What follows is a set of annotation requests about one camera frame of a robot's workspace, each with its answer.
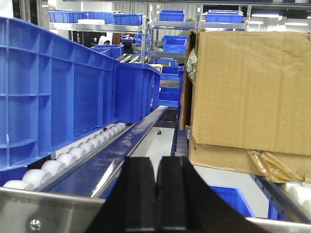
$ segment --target bolt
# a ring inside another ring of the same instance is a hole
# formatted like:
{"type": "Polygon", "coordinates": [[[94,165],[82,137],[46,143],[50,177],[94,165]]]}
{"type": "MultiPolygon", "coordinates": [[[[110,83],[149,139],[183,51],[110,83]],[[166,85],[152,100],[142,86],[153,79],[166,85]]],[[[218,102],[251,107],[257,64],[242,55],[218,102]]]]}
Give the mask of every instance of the bolt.
{"type": "Polygon", "coordinates": [[[29,225],[30,229],[34,232],[38,232],[41,228],[41,222],[38,219],[32,220],[29,225]]]}

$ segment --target floor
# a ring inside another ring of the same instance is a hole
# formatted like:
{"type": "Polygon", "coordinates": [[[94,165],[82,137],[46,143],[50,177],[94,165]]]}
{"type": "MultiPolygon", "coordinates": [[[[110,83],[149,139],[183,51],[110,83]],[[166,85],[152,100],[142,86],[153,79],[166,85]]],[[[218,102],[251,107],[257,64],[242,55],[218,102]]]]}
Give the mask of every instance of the floor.
{"type": "MultiPolygon", "coordinates": [[[[174,129],[153,127],[133,154],[133,156],[150,157],[154,166],[155,177],[161,157],[170,155],[173,133],[174,129]]],[[[268,199],[248,174],[201,166],[195,166],[195,169],[208,184],[239,188],[243,192],[255,216],[267,218],[268,199]]]]}

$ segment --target ceiling light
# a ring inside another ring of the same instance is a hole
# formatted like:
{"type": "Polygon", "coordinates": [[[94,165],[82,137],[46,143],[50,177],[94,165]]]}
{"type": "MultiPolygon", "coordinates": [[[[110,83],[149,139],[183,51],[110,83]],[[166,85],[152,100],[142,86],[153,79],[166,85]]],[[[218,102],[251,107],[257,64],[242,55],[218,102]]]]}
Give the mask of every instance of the ceiling light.
{"type": "Polygon", "coordinates": [[[252,17],[266,17],[266,18],[279,18],[280,15],[277,14],[252,14],[252,17]]]}
{"type": "Polygon", "coordinates": [[[259,25],[263,24],[262,21],[249,21],[248,23],[249,24],[259,24],[259,25]]]}
{"type": "Polygon", "coordinates": [[[308,23],[285,23],[285,25],[289,25],[289,26],[308,26],[308,23]]]}

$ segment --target brown cardboard box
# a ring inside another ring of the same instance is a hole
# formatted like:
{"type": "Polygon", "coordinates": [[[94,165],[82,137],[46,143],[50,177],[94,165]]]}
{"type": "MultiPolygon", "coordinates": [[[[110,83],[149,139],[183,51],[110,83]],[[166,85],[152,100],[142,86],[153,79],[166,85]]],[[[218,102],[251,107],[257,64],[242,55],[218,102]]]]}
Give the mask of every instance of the brown cardboard box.
{"type": "Polygon", "coordinates": [[[289,32],[197,35],[197,74],[193,87],[187,78],[184,82],[181,116],[181,128],[191,125],[194,164],[262,174],[258,167],[269,160],[270,175],[274,169],[286,173],[275,181],[310,176],[309,36],[289,32]],[[258,163],[245,149],[259,151],[258,163]],[[271,151],[269,159],[262,159],[261,151],[271,151]]]}

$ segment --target blue plastic crate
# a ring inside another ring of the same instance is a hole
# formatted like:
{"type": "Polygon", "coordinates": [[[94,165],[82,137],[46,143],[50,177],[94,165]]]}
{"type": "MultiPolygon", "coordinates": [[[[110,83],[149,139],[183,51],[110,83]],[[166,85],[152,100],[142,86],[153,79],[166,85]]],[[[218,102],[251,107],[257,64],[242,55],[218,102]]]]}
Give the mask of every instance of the blue plastic crate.
{"type": "Polygon", "coordinates": [[[184,21],[185,11],[162,10],[159,19],[160,21],[184,21]]]}
{"type": "Polygon", "coordinates": [[[141,55],[141,51],[133,51],[134,54],[138,54],[138,55],[141,55]]]}
{"type": "Polygon", "coordinates": [[[187,40],[167,39],[162,44],[165,52],[186,52],[187,40]]]}
{"type": "MultiPolygon", "coordinates": [[[[184,81],[184,66],[178,67],[178,76],[179,76],[179,96],[181,97],[182,94],[182,90],[183,90],[183,81],[184,81]]],[[[181,105],[180,105],[180,101],[178,102],[178,119],[179,119],[179,115],[180,115],[180,110],[181,110],[181,105]]]]}
{"type": "Polygon", "coordinates": [[[79,19],[87,18],[87,13],[83,11],[51,11],[50,22],[57,23],[77,23],[79,19]]]}
{"type": "Polygon", "coordinates": [[[165,92],[165,91],[160,91],[160,94],[159,94],[159,100],[171,100],[171,101],[177,101],[178,102],[178,99],[179,99],[179,88],[176,88],[177,89],[177,93],[174,93],[174,92],[165,92]]]}
{"type": "Polygon", "coordinates": [[[161,73],[148,64],[120,63],[116,76],[116,118],[139,123],[158,105],[161,73]]]}
{"type": "Polygon", "coordinates": [[[112,12],[104,12],[104,11],[90,11],[89,18],[90,19],[103,19],[105,20],[105,24],[115,23],[114,13],[112,12]]]}
{"type": "Polygon", "coordinates": [[[274,205],[271,202],[269,202],[268,219],[280,220],[280,221],[284,220],[284,217],[282,216],[282,214],[279,211],[277,211],[277,209],[274,207],[274,205]]]}
{"type": "Polygon", "coordinates": [[[241,215],[245,217],[255,217],[255,214],[239,188],[215,185],[210,185],[210,187],[241,215]]]}
{"type": "Polygon", "coordinates": [[[162,80],[179,81],[178,67],[163,67],[162,80]]]}
{"type": "MultiPolygon", "coordinates": [[[[142,39],[142,34],[137,34],[136,37],[135,37],[135,43],[136,44],[140,44],[141,45],[141,39],[142,39]]],[[[146,36],[146,44],[148,45],[149,44],[149,34],[147,34],[146,36]]]]}
{"type": "Polygon", "coordinates": [[[143,14],[114,14],[115,24],[118,25],[134,25],[142,24],[143,14]]]}
{"type": "Polygon", "coordinates": [[[206,12],[206,22],[242,23],[243,12],[240,11],[209,11],[206,12]]]}
{"type": "Polygon", "coordinates": [[[0,28],[0,171],[115,122],[117,60],[16,18],[0,28]]]}
{"type": "Polygon", "coordinates": [[[188,40],[186,35],[164,35],[162,37],[162,44],[165,40],[188,40]]]}
{"type": "Polygon", "coordinates": [[[118,58],[124,54],[124,45],[97,45],[91,49],[104,52],[104,54],[112,58],[118,58]]]}
{"type": "Polygon", "coordinates": [[[159,100],[159,105],[169,106],[169,107],[178,107],[177,101],[171,101],[171,100],[159,100]]]}
{"type": "Polygon", "coordinates": [[[124,33],[121,37],[121,41],[122,42],[130,42],[130,43],[135,43],[135,38],[136,38],[137,34],[132,34],[132,33],[124,33]],[[126,35],[133,35],[133,39],[127,39],[125,38],[126,35]]]}

